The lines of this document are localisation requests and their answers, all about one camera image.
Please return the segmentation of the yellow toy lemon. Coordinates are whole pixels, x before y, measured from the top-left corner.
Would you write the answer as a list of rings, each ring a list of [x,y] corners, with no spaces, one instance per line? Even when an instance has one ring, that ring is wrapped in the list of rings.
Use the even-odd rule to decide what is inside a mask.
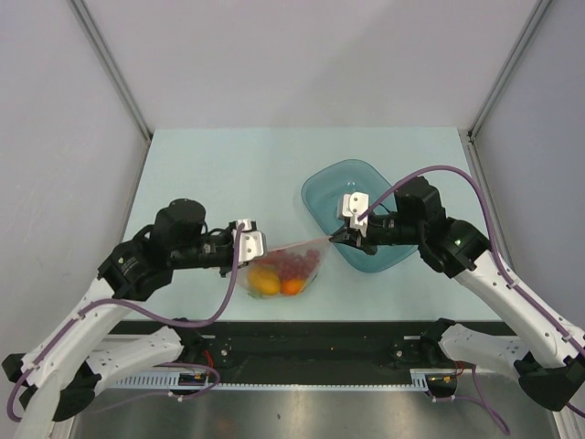
[[[281,290],[277,273],[261,267],[251,268],[247,275],[250,289],[262,295],[276,295]]]

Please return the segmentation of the clear pink zip top bag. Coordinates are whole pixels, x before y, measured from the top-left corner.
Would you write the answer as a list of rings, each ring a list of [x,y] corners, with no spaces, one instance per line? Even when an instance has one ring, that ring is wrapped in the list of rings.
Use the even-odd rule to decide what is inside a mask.
[[[237,285],[260,299],[300,295],[315,280],[330,246],[324,236],[269,250],[239,268]]]

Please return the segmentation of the purple toy grapes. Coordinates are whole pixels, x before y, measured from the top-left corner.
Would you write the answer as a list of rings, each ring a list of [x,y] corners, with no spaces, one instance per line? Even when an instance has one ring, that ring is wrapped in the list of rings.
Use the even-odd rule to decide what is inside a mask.
[[[317,269],[321,253],[317,250],[271,252],[261,262],[271,267],[281,280],[308,279]]]

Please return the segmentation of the green orange toy mango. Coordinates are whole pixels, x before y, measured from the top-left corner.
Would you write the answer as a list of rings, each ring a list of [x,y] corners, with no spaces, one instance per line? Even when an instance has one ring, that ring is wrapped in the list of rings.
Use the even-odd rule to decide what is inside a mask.
[[[289,279],[281,281],[281,290],[276,295],[295,296],[300,294],[304,289],[304,281],[299,279]]]

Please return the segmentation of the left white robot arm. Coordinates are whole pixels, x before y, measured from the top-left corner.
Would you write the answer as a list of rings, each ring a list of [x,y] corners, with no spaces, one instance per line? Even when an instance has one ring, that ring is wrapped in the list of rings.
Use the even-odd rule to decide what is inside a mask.
[[[36,349],[10,354],[2,362],[14,382],[6,404],[8,417],[37,404],[42,391],[51,400],[42,404],[53,422],[68,420],[83,411],[108,380],[177,360],[189,366],[202,354],[202,344],[184,332],[215,323],[233,296],[238,271],[267,253],[264,234],[252,219],[232,221],[224,229],[209,229],[206,210],[197,201],[180,198],[160,209],[154,222],[130,240],[119,243],[100,265],[86,294],[65,320]],[[206,319],[169,318],[148,311],[143,304],[168,286],[179,270],[217,269],[229,278],[218,310]],[[146,339],[128,347],[127,356],[92,351],[130,312],[162,324]]]

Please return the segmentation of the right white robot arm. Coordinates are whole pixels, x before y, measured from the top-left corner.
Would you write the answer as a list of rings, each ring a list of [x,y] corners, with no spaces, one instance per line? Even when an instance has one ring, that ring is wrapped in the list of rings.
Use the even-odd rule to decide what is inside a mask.
[[[448,217],[438,189],[424,177],[396,186],[392,195],[396,210],[378,215],[368,194],[344,194],[338,208],[343,224],[330,240],[368,255],[380,246],[416,246],[433,271],[478,296],[518,337],[491,336],[442,318],[422,336],[423,359],[433,367],[451,359],[472,363],[516,381],[550,411],[569,407],[584,383],[583,329],[522,282],[474,225]]]

